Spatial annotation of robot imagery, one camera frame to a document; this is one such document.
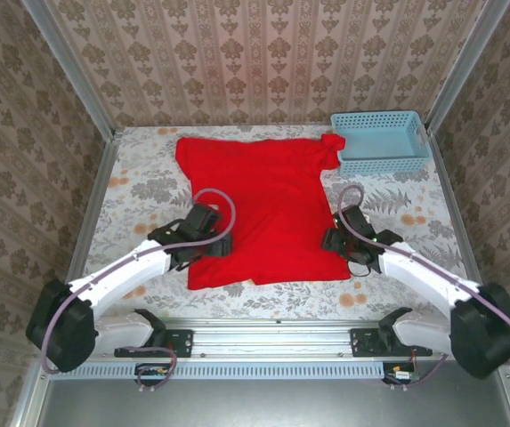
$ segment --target patterned wallpaper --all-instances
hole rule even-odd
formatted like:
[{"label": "patterned wallpaper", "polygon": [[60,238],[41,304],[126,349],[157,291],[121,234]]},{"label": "patterned wallpaper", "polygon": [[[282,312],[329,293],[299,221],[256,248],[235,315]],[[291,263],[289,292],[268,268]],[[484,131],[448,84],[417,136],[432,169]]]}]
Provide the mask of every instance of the patterned wallpaper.
[{"label": "patterned wallpaper", "polygon": [[45,0],[117,126],[426,115],[484,0]]},{"label": "patterned wallpaper", "polygon": [[438,140],[482,277],[510,292],[510,6]]},{"label": "patterned wallpaper", "polygon": [[64,278],[101,136],[19,1],[0,0],[0,425],[33,353],[25,325]]}]

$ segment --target blue plastic basket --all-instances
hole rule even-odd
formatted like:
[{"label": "blue plastic basket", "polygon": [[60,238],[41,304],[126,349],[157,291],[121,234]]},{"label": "blue plastic basket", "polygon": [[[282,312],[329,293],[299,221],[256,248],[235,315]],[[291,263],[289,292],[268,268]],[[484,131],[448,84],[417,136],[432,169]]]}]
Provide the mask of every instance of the blue plastic basket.
[{"label": "blue plastic basket", "polygon": [[334,133],[345,137],[340,174],[416,172],[430,158],[426,132],[416,111],[339,113]]}]

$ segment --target ventilation grille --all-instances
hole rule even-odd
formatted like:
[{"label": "ventilation grille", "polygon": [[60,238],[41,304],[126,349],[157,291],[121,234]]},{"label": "ventilation grille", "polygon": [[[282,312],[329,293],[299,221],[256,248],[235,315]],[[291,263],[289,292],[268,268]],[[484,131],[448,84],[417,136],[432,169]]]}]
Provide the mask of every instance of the ventilation grille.
[{"label": "ventilation grille", "polygon": [[[134,379],[134,362],[87,362],[52,380]],[[382,362],[231,363],[182,362],[173,379],[180,380],[340,380],[383,378]]]}]

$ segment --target table surface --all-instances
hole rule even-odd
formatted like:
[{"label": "table surface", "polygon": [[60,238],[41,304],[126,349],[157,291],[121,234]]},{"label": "table surface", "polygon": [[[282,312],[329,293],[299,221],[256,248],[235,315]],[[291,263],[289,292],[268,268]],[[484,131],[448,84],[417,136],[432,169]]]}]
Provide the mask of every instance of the table surface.
[{"label": "table surface", "polygon": [[[85,273],[96,271],[138,246],[157,226],[189,211],[190,182],[174,152],[183,136],[231,141],[318,139],[329,126],[139,127],[124,131],[93,235]],[[419,173],[340,176],[322,172],[332,212],[343,187],[359,183],[362,205],[376,230],[389,229],[430,260],[465,277],[441,183],[431,160]],[[436,310],[397,280],[372,272],[366,278],[287,282],[256,286],[242,282],[190,291],[187,271],[169,272],[139,286],[109,314],[145,308],[172,318],[379,319],[400,306]]]}]

